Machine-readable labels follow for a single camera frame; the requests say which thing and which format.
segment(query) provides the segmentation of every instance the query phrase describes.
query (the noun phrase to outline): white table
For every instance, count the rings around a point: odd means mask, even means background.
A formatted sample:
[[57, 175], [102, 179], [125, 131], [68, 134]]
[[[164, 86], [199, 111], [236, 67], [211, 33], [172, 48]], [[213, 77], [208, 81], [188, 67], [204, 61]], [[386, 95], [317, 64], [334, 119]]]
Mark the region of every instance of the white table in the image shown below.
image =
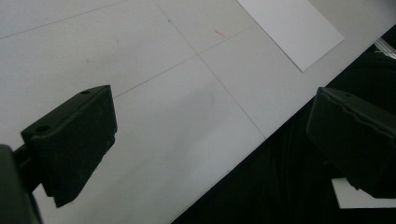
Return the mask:
[[393, 0], [311, 0], [346, 38], [301, 73], [234, 0], [0, 3], [0, 142], [111, 84], [116, 145], [45, 223], [169, 223], [396, 23]]

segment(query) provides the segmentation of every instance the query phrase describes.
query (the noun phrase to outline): white paper sheet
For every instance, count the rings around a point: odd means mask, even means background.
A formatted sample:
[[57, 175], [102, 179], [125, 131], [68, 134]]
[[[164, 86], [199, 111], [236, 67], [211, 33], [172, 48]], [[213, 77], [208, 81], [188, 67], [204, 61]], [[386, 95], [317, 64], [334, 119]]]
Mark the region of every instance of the white paper sheet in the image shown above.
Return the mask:
[[338, 204], [342, 209], [348, 208], [391, 208], [396, 207], [396, 199], [376, 199], [370, 194], [353, 188], [346, 178], [332, 180]]
[[307, 0], [238, 0], [303, 72], [344, 40]]

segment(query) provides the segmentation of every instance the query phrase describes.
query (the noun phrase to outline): black fabric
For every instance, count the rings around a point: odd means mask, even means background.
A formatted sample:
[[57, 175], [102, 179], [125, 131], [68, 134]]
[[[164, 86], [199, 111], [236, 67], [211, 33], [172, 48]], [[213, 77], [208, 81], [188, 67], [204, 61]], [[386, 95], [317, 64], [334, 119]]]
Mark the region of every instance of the black fabric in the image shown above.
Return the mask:
[[396, 49], [396, 25], [394, 25], [382, 38], [387, 41], [394, 49]]
[[348, 92], [321, 87], [306, 132], [357, 189], [396, 198], [396, 116]]
[[[328, 87], [396, 114], [396, 61], [367, 50]], [[174, 223], [394, 223], [395, 209], [341, 210], [343, 176], [311, 143], [312, 100]]]

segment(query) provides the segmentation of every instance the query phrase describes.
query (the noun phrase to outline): red mark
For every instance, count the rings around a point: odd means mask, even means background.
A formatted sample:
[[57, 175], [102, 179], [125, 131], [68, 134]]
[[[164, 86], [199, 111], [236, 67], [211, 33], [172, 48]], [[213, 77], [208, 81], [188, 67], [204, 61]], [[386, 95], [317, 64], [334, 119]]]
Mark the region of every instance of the red mark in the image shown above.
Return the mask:
[[221, 33], [221, 32], [219, 32], [219, 31], [217, 31], [217, 30], [215, 30], [215, 32], [216, 32], [216, 34], [219, 34], [219, 35], [221, 35], [223, 38], [225, 38], [225, 34], [224, 34], [224, 33]]

